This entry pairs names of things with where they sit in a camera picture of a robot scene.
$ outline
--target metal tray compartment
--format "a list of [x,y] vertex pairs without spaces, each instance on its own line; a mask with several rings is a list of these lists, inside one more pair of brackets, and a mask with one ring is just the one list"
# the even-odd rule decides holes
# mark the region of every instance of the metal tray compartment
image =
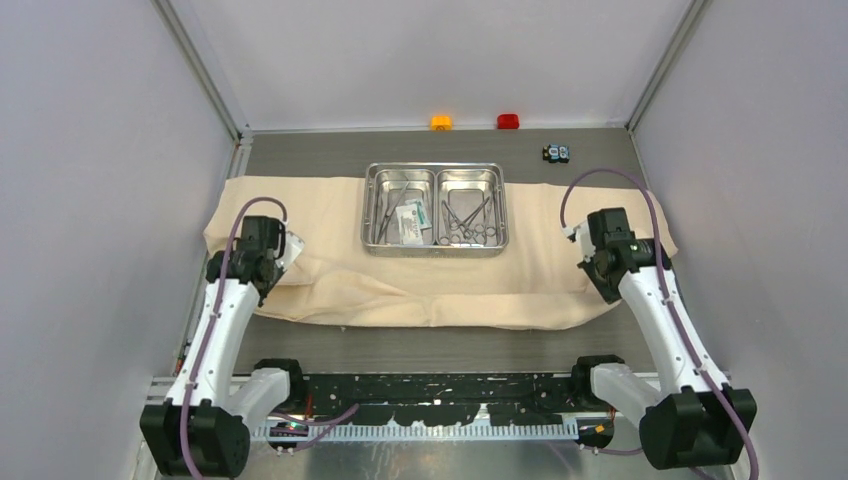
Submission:
[[[440,245],[501,247],[502,250],[508,237],[501,178],[498,171],[489,167],[450,168],[439,172],[436,184]],[[459,224],[457,218],[467,224]]]
[[[407,181],[409,185],[403,191]],[[422,231],[424,245],[400,245],[395,215],[389,217],[385,234],[380,235],[387,209],[411,198],[429,205],[433,228]],[[486,207],[468,222],[470,228],[476,228],[474,234],[458,227],[449,214],[445,216],[442,200],[465,220],[486,198]],[[500,254],[509,243],[501,168],[489,163],[370,165],[365,176],[361,240],[366,251],[375,256],[483,258]]]
[[373,195],[373,210],[369,215],[368,242],[400,248],[421,248],[436,242],[436,232],[432,228],[421,231],[424,245],[402,245],[398,232],[395,206],[405,205],[407,200],[421,200],[432,220],[435,198],[433,196],[436,175],[422,168],[385,168],[374,175],[369,189]]

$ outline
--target forceps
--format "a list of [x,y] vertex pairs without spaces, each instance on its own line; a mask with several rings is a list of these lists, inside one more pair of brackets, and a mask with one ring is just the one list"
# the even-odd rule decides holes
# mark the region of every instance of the forceps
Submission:
[[376,243],[380,243],[380,241],[383,239],[383,236],[386,234],[386,230],[389,229],[389,223],[391,223],[392,221],[392,215],[394,215],[395,209],[400,204],[400,201],[403,200],[403,196],[404,194],[406,194],[407,188],[409,188],[409,180],[406,181],[406,184],[401,189],[400,194],[398,195],[398,198],[395,200],[395,203],[392,205],[392,207],[386,208],[386,214],[383,216],[383,221],[380,222],[380,232],[377,234]]

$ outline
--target purple cable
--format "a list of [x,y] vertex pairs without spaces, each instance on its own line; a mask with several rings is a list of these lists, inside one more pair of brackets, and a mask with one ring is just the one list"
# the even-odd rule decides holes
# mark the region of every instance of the purple cable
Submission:
[[339,423],[344,422],[348,418],[352,417],[357,410],[359,410],[359,404],[354,403],[352,407],[348,408],[347,411],[345,411],[345,413],[331,420],[301,420],[299,418],[295,418],[280,412],[271,412],[271,415],[275,417],[280,417],[287,422],[297,423],[298,425],[306,425],[309,427],[323,427],[325,425],[338,425]]
[[235,222],[233,222],[233,227],[230,229],[230,236],[227,237],[227,245],[224,248],[224,258],[221,262],[221,274],[218,277],[218,293],[215,296],[215,304],[212,307],[212,314],[209,315],[209,323],[206,325],[206,331],[203,332],[203,340],[200,342],[200,346],[198,347],[197,357],[195,357],[194,364],[191,367],[191,372],[189,372],[188,382],[186,383],[186,391],[183,396],[183,404],[180,407],[180,451],[183,454],[183,459],[185,459],[186,468],[188,468],[192,478],[195,480],[202,480],[203,475],[201,475],[200,470],[197,469],[194,459],[191,458],[191,447],[188,444],[188,409],[189,403],[191,403],[191,393],[194,390],[197,374],[200,372],[200,364],[203,362],[203,357],[206,355],[206,349],[209,347],[209,341],[212,338],[212,331],[215,329],[215,323],[218,321],[218,317],[221,316],[221,303],[224,301],[224,282],[227,280],[227,265],[230,262],[230,254],[233,251],[233,244],[235,243],[238,227],[241,225],[241,221],[247,213],[247,209],[250,208],[251,205],[259,202],[271,202],[279,206],[283,211],[283,222],[288,220],[288,212],[286,211],[286,207],[283,205],[283,202],[271,197],[256,197],[249,200],[243,207],[241,207],[238,215],[236,215]]
[[306,450],[307,448],[309,448],[309,447],[311,447],[311,446],[315,445],[316,443],[318,443],[318,441],[319,441],[319,440],[321,440],[322,438],[324,438],[324,437],[326,437],[327,435],[329,435],[329,434],[330,434],[330,432],[332,432],[332,431],[333,431],[336,427],[338,427],[338,426],[339,426],[339,424],[340,424],[341,422],[345,421],[345,420],[346,420],[347,418],[349,418],[351,415],[353,415],[354,413],[356,413],[356,411],[357,411],[357,410],[359,410],[359,404],[358,404],[358,403],[355,403],[352,407],[350,407],[350,408],[349,408],[349,409],[348,409],[345,413],[343,413],[340,417],[336,418],[333,422],[331,422],[331,423],[326,423],[326,422],[325,422],[325,423],[324,423],[324,425],[329,425],[329,428],[327,428],[327,429],[326,429],[326,430],[324,430],[323,432],[321,432],[321,433],[319,433],[318,435],[316,435],[316,436],[315,436],[315,438],[313,438],[312,440],[310,440],[310,441],[308,441],[308,442],[306,442],[306,443],[298,444],[298,446],[296,446],[296,447],[294,447],[294,449],[292,449],[292,453],[294,453],[294,452],[300,452],[301,450]]
[[616,455],[619,457],[632,457],[633,455],[639,455],[642,453],[641,448],[634,448],[633,450],[614,450],[612,448],[599,448],[598,453],[603,453],[605,455]]
[[[574,190],[574,187],[583,180],[584,178],[592,175],[594,173],[605,172],[605,173],[613,173],[615,175],[620,175],[622,177],[627,178],[642,193],[642,196],[645,198],[645,202],[648,204],[648,211],[651,214],[651,228],[653,230],[654,235],[654,255],[656,257],[656,268],[657,268],[657,279],[660,283],[660,290],[662,291],[663,298],[669,299],[669,289],[668,283],[665,280],[665,275],[663,274],[663,266],[662,266],[662,255],[660,252],[662,251],[662,243],[660,242],[660,226],[659,221],[657,220],[657,212],[654,208],[654,202],[651,200],[650,195],[648,195],[648,190],[642,185],[638,178],[635,176],[622,172],[620,170],[616,170],[614,168],[594,168],[583,174],[579,175],[577,178],[571,182],[571,185],[568,186],[568,190],[565,191],[565,195],[562,197],[562,205],[560,205],[559,210],[559,219],[560,224],[563,228],[566,227],[565,223],[565,204],[568,201],[568,197],[571,195],[571,191]],[[700,355],[698,355],[697,350],[695,350],[695,346],[692,344],[692,339],[689,337],[689,334],[686,332],[686,328],[683,326],[683,320],[680,318],[680,314],[677,313],[677,309],[674,307],[674,303],[671,301],[666,302],[666,306],[668,307],[668,311],[671,314],[671,318],[674,321],[674,326],[677,329],[677,333],[680,335],[680,338],[683,340],[683,345],[686,348],[686,352],[691,357],[692,362],[695,366],[700,370],[700,368],[704,365],[701,361]],[[745,451],[748,452],[748,458],[751,463],[751,475],[748,477],[750,480],[757,480],[760,476],[760,464],[757,459],[757,452],[754,450],[754,444],[751,442],[751,437],[748,435],[748,431],[745,429],[745,425],[742,423],[742,419],[739,418],[739,415],[733,410],[733,407],[730,405],[730,402],[724,398],[724,394],[719,389],[718,385],[716,385],[715,381],[710,376],[709,372],[706,370],[701,371],[701,376],[704,378],[704,382],[710,387],[710,390],[713,391],[719,403],[721,403],[724,411],[727,412],[727,416],[730,417],[731,423],[736,427],[736,430],[739,432],[739,436],[742,438],[742,443],[745,444]]]

